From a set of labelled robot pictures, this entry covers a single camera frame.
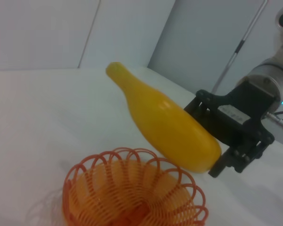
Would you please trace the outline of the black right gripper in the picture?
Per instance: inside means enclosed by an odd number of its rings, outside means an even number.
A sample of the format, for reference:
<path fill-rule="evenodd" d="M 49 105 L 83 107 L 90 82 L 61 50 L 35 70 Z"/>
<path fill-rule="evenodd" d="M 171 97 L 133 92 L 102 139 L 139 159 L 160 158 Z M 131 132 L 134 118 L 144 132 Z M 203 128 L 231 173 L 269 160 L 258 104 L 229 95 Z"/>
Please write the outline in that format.
<path fill-rule="evenodd" d="M 272 95 L 244 81 L 224 96 L 200 90 L 184 110 L 228 146 L 250 141 L 272 144 L 275 138 L 261 120 L 274 100 Z"/>

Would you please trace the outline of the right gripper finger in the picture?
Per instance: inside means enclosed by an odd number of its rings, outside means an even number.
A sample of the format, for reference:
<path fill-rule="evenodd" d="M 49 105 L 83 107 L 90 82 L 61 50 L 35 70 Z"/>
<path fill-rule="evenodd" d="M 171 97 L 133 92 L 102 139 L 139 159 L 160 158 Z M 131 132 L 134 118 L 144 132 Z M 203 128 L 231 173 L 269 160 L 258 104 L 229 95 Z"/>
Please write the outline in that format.
<path fill-rule="evenodd" d="M 233 167 L 238 173 L 249 166 L 255 159 L 259 159 L 270 144 L 264 142 L 246 142 L 243 145 L 230 146 L 209 170 L 209 175 L 216 178 L 226 167 Z"/>

